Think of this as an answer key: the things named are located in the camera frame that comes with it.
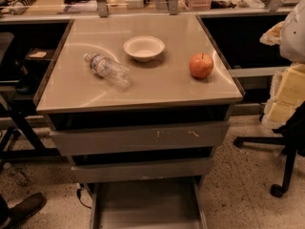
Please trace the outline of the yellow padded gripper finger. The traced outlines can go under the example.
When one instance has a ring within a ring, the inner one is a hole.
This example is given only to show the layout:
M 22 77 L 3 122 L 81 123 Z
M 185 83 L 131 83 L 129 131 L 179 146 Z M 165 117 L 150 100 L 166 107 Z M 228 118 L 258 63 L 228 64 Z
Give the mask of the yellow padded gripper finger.
M 299 107 L 305 101 L 305 65 L 296 63 L 282 75 L 275 99 Z
M 292 106 L 269 99 L 264 108 L 262 124 L 269 129 L 278 129 L 284 126 L 294 113 L 295 108 Z

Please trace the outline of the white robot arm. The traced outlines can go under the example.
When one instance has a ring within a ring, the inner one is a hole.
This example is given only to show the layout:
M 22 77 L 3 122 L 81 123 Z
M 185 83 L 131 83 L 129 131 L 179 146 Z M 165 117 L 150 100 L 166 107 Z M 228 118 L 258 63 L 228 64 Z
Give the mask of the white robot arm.
M 292 62 L 274 73 L 262 123 L 270 129 L 285 125 L 305 101 L 305 0 L 300 0 L 284 21 L 275 24 L 259 39 L 279 46 L 280 55 Z

